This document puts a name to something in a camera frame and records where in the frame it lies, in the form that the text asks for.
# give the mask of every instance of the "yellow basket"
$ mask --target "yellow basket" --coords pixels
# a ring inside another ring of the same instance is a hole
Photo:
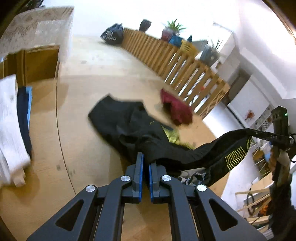
[[[188,53],[193,58],[195,58],[199,53],[199,50],[191,42],[187,42],[186,40],[182,40],[180,49]]]

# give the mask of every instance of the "white cloth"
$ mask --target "white cloth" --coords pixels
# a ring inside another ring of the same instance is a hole
[[[45,45],[59,45],[59,61],[71,49],[74,7],[35,8],[14,17],[0,39],[0,58],[8,53]]]
[[[23,167],[30,164],[17,119],[16,75],[0,80],[0,181],[25,183]]]

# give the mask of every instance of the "triangular cutout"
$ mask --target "triangular cutout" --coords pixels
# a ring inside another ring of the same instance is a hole
[[[224,208],[222,208],[214,199],[210,199],[209,203],[222,231],[225,231],[237,225],[237,220],[233,216],[231,216]]]
[[[72,231],[83,203],[84,201],[82,199],[76,202],[63,216],[58,219],[58,221],[56,221],[56,225],[67,231]]]

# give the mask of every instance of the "white cabinet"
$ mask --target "white cabinet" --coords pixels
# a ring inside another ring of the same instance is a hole
[[[252,77],[228,105],[247,128],[251,127],[269,106],[269,101],[253,83]],[[251,110],[255,116],[252,119],[245,120],[249,110]]]

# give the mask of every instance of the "green plant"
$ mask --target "green plant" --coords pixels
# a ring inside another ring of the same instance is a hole
[[[212,48],[213,48],[213,49],[215,49],[215,50],[217,51],[217,50],[218,50],[218,48],[220,47],[221,43],[223,42],[223,40],[222,40],[222,41],[220,41],[220,39],[218,39],[218,41],[217,41],[217,44],[216,44],[216,45],[214,44],[213,40],[211,40],[211,42],[212,42]]]
[[[168,21],[167,27],[170,28],[171,30],[173,30],[173,31],[176,32],[176,33],[180,32],[181,30],[186,29],[186,28],[182,28],[183,25],[180,24],[180,23],[178,23],[178,24],[176,25],[176,21],[177,21],[177,18],[176,18],[175,21],[172,21],[172,22],[169,22],[169,21]]]

